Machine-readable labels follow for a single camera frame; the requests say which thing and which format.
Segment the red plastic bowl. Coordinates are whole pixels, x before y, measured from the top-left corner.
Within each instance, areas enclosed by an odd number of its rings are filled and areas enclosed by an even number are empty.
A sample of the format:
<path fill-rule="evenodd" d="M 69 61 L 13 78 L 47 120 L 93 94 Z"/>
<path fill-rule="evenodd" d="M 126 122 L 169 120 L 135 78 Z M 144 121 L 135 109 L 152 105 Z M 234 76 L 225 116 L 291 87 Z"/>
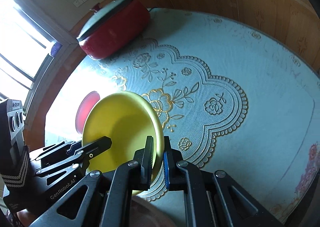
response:
<path fill-rule="evenodd" d="M 99 102 L 99 100 L 100 100 L 100 94 L 97 93 L 97 91 L 92 91 L 88 93 L 84 97 L 84 99 L 81 101 L 75 117 L 75 129 L 77 133 L 79 134 L 83 133 L 86 119 L 90 111 L 93 109 L 95 104 Z"/>

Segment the red electric cooker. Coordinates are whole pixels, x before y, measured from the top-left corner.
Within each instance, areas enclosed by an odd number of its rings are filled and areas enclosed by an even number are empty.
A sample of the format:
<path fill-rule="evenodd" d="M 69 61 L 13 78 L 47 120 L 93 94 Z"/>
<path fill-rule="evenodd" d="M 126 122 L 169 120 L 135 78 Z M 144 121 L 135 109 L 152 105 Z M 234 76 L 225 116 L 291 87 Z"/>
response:
<path fill-rule="evenodd" d="M 133 0 L 104 22 L 95 32 L 79 43 L 92 59 L 111 56 L 137 37 L 148 25 L 150 13 L 138 0 Z"/>

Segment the blue white box on sill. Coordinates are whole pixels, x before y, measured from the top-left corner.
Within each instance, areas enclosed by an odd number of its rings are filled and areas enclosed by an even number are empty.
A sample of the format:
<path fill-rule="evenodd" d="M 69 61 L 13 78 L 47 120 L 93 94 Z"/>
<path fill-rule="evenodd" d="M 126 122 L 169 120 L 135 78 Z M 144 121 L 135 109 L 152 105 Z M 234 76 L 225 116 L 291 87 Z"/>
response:
<path fill-rule="evenodd" d="M 54 42 L 51 50 L 50 50 L 50 56 L 52 56 L 53 58 L 57 55 L 57 53 L 60 51 L 60 49 L 62 48 L 62 44 L 60 42 Z"/>

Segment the stainless steel bowl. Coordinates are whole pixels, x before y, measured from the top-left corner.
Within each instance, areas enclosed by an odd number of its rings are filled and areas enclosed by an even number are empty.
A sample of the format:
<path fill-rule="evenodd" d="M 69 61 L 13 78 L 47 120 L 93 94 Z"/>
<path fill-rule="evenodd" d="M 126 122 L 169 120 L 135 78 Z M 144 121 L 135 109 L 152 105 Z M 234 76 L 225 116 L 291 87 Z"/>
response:
<path fill-rule="evenodd" d="M 129 226 L 169 227 L 176 226 L 176 224 L 151 203 L 139 196 L 133 196 L 131 199 Z"/>

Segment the yellow plastic bowl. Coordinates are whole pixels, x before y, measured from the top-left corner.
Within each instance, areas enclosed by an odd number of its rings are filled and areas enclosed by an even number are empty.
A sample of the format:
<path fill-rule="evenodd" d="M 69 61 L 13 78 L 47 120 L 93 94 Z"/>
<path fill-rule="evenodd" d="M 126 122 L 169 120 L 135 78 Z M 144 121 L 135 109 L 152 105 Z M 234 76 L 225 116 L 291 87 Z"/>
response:
<path fill-rule="evenodd" d="M 82 145 L 101 137 L 112 141 L 111 147 L 89 161 L 87 172 L 109 172 L 133 159 L 135 151 L 145 147 L 153 137 L 152 177 L 160 171 L 164 152 L 164 134 L 159 118 L 142 96 L 123 91 L 111 94 L 95 104 L 82 132 Z"/>

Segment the floral plastic tablecloth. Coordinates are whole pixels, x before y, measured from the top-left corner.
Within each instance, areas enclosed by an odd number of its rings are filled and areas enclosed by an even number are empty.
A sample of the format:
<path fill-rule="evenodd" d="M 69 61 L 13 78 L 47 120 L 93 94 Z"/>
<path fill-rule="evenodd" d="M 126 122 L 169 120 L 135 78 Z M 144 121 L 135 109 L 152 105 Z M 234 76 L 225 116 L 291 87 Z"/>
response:
<path fill-rule="evenodd" d="M 281 222 L 319 171 L 319 76 L 283 44 L 227 18 L 154 8 L 112 57 L 85 58 L 46 116 L 45 143 L 78 141 L 83 98 L 131 91 L 185 160 L 225 170 Z"/>

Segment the window with metal frame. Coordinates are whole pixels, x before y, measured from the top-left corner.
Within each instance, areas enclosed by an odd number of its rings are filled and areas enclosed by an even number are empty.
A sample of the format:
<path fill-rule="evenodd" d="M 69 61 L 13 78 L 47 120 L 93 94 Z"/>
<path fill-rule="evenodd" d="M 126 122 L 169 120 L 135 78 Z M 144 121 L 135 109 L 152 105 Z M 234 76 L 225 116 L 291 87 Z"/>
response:
<path fill-rule="evenodd" d="M 49 53 L 54 42 L 62 48 L 53 58 Z M 25 119 L 50 65 L 74 47 L 42 28 L 14 0 L 1 0 L 1 100 L 20 100 Z"/>

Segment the cooker lid with knob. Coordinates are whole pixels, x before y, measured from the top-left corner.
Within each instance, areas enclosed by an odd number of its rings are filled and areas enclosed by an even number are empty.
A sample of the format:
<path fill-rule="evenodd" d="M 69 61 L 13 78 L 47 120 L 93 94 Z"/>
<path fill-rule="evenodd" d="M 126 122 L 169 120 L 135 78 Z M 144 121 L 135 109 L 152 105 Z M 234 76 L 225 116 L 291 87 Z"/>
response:
<path fill-rule="evenodd" d="M 113 15 L 117 14 L 120 10 L 127 7 L 133 0 L 114 0 L 97 11 L 91 18 L 84 24 L 80 30 L 79 35 L 76 37 L 78 42 L 83 41 L 97 30 L 104 22 L 110 19 Z"/>

